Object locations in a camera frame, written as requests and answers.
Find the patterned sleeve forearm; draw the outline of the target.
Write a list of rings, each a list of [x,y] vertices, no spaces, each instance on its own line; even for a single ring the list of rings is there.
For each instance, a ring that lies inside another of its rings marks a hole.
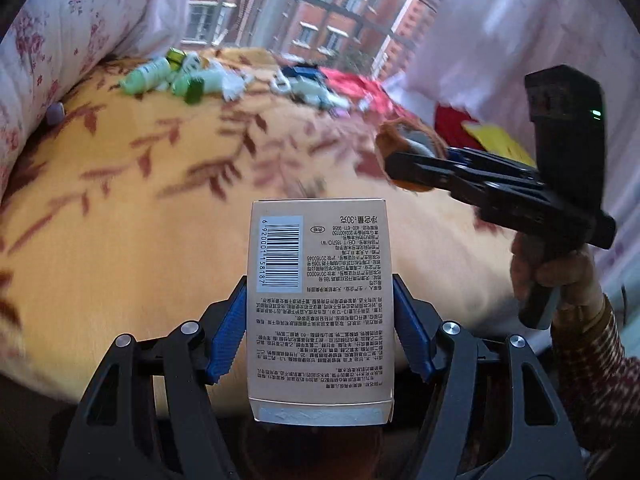
[[[589,479],[639,477],[639,360],[626,356],[611,305],[585,328],[551,329],[559,396]]]

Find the person right hand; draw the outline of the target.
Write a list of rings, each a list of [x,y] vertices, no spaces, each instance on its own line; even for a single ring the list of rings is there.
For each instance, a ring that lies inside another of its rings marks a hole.
[[[522,233],[512,243],[511,283],[514,296],[524,301],[534,285],[560,289],[560,303],[553,324],[556,327],[587,325],[605,307],[605,298],[587,246],[567,256],[541,262],[539,240]]]

